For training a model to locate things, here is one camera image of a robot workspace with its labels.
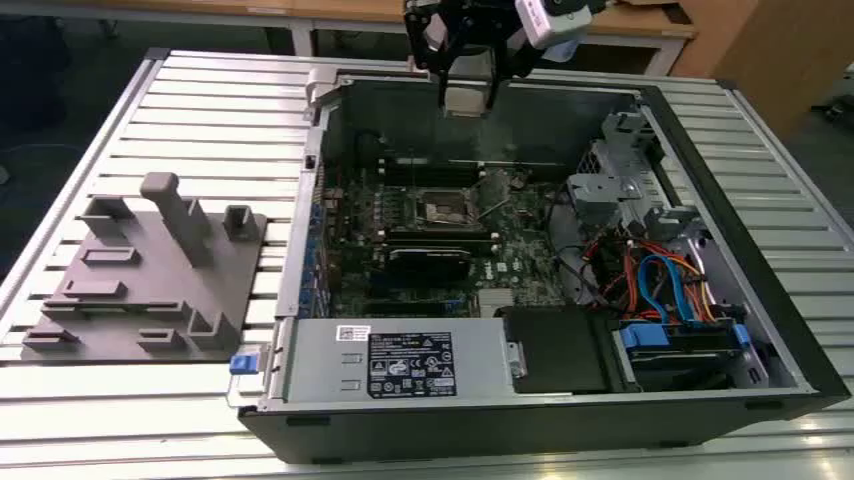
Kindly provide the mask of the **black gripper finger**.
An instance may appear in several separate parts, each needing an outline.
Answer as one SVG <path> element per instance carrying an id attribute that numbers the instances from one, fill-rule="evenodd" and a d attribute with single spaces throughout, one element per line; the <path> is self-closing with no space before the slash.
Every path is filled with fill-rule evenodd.
<path id="1" fill-rule="evenodd" d="M 437 83 L 437 105 L 445 104 L 449 56 L 447 45 L 448 29 L 441 18 L 440 1 L 403 2 L 403 20 L 415 66 L 425 70 Z"/>
<path id="2" fill-rule="evenodd" d="M 523 29 L 491 47 L 491 81 L 485 107 L 492 108 L 497 99 L 499 87 L 513 78 L 528 76 L 533 68 L 533 47 Z"/>

